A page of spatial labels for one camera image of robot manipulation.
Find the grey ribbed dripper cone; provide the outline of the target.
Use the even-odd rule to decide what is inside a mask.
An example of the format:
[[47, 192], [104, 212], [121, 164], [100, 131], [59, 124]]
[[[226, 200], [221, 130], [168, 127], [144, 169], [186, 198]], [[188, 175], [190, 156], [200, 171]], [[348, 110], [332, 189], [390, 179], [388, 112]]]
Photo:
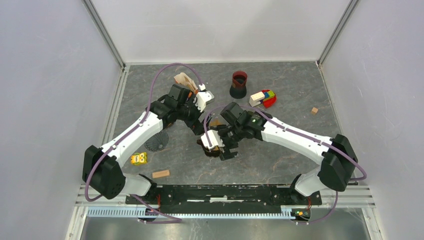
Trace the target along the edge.
[[166, 131], [160, 131], [150, 137], [145, 143], [144, 147], [151, 152], [162, 151], [169, 142], [169, 135]]

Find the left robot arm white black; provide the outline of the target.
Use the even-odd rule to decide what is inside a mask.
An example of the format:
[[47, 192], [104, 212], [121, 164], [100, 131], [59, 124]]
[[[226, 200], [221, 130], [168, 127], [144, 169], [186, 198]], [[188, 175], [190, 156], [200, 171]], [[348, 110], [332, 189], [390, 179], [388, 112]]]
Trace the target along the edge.
[[176, 121], [183, 121], [195, 135], [203, 134], [200, 116], [214, 99], [209, 90], [194, 93], [173, 84], [168, 94], [150, 103], [126, 130], [100, 147], [89, 146], [84, 152], [82, 180], [100, 197], [111, 200], [119, 194], [135, 194], [145, 204], [153, 203], [157, 190], [145, 176], [123, 173], [125, 162], [147, 140]]

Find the brown glass dripper cup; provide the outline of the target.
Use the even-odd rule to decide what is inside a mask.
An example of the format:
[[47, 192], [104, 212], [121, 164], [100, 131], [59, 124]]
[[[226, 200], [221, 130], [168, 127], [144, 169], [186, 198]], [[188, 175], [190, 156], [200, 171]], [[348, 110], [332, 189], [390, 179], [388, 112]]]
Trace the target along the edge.
[[221, 151], [220, 151], [219, 147], [215, 147], [215, 148], [213, 148], [213, 149], [208, 149], [207, 147], [205, 147], [205, 146], [204, 146], [203, 141], [202, 141], [201, 139], [198, 139], [198, 140], [196, 141], [196, 143], [197, 143], [199, 146], [201, 146], [201, 148], [202, 148], [202, 150], [203, 150], [204, 154], [205, 154], [207, 157], [217, 158], [217, 157], [219, 157], [219, 156], [220, 156]]

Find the orange coffee filter box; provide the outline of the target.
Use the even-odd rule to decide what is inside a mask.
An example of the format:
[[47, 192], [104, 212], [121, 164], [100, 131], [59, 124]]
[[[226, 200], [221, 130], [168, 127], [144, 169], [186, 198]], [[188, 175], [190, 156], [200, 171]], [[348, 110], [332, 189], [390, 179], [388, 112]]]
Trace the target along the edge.
[[195, 82], [184, 72], [181, 72], [177, 75], [175, 75], [174, 80], [177, 84], [183, 85], [187, 88], [189, 88], [192, 92], [197, 94], [199, 92], [198, 86], [195, 84]]

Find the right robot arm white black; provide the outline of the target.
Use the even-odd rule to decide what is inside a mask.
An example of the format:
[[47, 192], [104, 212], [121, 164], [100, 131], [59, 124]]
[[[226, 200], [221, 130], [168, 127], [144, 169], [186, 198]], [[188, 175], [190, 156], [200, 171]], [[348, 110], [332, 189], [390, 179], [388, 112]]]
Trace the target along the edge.
[[318, 165], [292, 182], [288, 196], [295, 204], [302, 204], [313, 193], [326, 188], [343, 192], [354, 179], [358, 159], [344, 135], [329, 137], [310, 133], [263, 111], [242, 109], [235, 102], [224, 107], [220, 115], [227, 123], [210, 127], [202, 141], [210, 150], [220, 148], [223, 160], [233, 158], [231, 149], [237, 148], [240, 141], [256, 139], [288, 148]]

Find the brown paper coffee filter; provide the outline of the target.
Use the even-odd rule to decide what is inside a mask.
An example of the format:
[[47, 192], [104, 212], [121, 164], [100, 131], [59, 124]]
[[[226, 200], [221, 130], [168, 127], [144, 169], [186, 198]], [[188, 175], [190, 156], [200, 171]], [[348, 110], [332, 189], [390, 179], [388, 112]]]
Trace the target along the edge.
[[217, 127], [217, 126], [219, 126], [219, 125], [223, 125], [223, 123], [218, 119], [218, 118], [215, 118], [215, 119], [213, 119], [213, 120], [211, 120], [210, 122], [209, 122], [209, 127], [211, 128], [211, 127]]

